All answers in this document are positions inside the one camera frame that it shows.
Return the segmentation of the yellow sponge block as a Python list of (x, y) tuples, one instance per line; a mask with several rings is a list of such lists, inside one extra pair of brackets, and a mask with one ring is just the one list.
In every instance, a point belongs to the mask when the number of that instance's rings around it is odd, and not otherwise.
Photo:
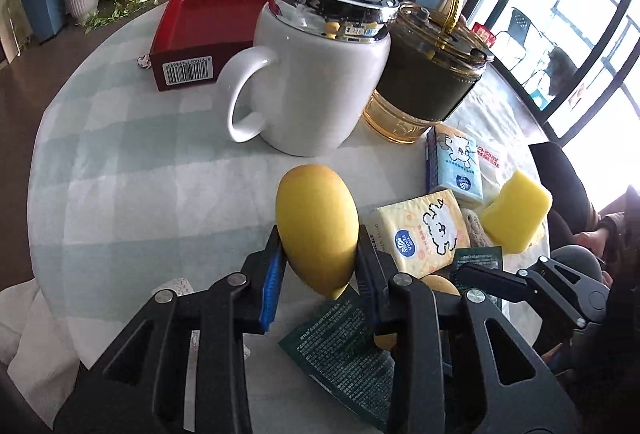
[(548, 189), (516, 170), (480, 213), (485, 233), (506, 254), (524, 252), (552, 205)]

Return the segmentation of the seated person black trousers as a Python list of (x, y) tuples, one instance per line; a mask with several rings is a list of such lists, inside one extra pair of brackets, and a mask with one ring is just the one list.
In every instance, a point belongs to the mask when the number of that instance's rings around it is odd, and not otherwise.
[(529, 146), (541, 184), (550, 191), (551, 258), (612, 286), (639, 279), (639, 192), (627, 190), (598, 211), (564, 151), (552, 142)]

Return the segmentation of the yellow tissue pack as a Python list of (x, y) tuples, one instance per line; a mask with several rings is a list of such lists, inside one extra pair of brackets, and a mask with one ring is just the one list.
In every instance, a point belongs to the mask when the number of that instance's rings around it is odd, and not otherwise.
[(464, 217), (450, 189), (375, 209), (366, 226), (376, 250), (392, 256), (399, 272), (423, 278), (471, 246)]

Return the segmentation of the dark green sachet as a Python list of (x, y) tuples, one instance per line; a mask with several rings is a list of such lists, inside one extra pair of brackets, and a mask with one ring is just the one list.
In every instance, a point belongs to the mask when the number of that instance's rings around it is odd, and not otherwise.
[(394, 361), (374, 343), (363, 299), (354, 289), (322, 303), (279, 345), (337, 402), (380, 432), (387, 431)]

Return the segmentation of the white glove packet red text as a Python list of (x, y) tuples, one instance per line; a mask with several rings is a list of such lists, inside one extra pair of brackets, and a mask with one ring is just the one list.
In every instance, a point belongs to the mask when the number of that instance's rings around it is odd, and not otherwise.
[(476, 151), (484, 198), (486, 200), (494, 199), (511, 175), (508, 161), (506, 161), (506, 156), (504, 156), (500, 145), (478, 141)]

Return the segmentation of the blue tissue pack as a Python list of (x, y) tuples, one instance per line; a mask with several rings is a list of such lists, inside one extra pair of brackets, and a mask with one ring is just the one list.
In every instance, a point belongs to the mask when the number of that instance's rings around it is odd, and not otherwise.
[(446, 124), (426, 133), (426, 191), (449, 189), (473, 208), (483, 202), (483, 183), (475, 139)]

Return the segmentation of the checked green white tablecloth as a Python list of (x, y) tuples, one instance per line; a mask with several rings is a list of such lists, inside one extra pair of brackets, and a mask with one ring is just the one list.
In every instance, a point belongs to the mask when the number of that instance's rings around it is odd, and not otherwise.
[[(136, 59), (164, 7), (107, 38), (43, 113), (28, 190), (32, 268), (53, 314), (90, 368), (156, 288), (179, 277), (195, 291), (262, 250), (285, 172), (321, 163), (348, 186), (360, 217), (425, 194), (424, 142), (398, 145), (365, 122), (319, 158), (280, 153), (262, 139), (236, 144), (213, 109), (213, 89), (160, 93)], [(487, 69), (447, 124), (497, 155), (488, 191), (515, 169), (538, 179), (527, 137)], [(322, 303), (289, 269), (276, 321), (246, 336), (254, 433), (376, 433), (300, 370), (279, 346)]]

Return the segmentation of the green sleeved glass tumbler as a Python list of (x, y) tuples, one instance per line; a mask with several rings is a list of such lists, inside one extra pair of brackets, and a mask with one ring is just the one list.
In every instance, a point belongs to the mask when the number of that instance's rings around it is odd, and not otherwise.
[(401, 2), (390, 26), (390, 54), (362, 113), (390, 142), (412, 144), (446, 120), (494, 60), (460, 16), (461, 0), (448, 0), (443, 11)]

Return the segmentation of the balcony chair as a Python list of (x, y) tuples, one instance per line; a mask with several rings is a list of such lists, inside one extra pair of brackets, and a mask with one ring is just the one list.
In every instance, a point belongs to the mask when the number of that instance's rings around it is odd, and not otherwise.
[(532, 20), (520, 9), (512, 8), (494, 44), (494, 53), (501, 64), (524, 83), (540, 67), (546, 50), (546, 40)]

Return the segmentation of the red gift bag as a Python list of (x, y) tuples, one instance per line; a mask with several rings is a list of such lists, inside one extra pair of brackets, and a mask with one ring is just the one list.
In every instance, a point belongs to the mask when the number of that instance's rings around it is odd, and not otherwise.
[(491, 30), (483, 24), (475, 22), (472, 26), (472, 32), (477, 38), (482, 41), (488, 49), (493, 46), (497, 40), (497, 37), (491, 32)]

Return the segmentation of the white mug chrome lid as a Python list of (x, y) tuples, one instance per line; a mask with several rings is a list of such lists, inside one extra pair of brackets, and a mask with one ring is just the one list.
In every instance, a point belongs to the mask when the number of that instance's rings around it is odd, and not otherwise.
[(318, 157), (354, 131), (390, 54), (398, 0), (267, 0), (215, 83), (230, 139)]

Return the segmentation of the red open box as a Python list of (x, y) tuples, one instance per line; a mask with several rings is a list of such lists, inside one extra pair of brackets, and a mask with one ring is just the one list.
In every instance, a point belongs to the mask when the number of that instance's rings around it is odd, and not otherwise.
[(235, 54), (253, 45), (268, 0), (169, 0), (150, 50), (157, 90), (217, 80)]

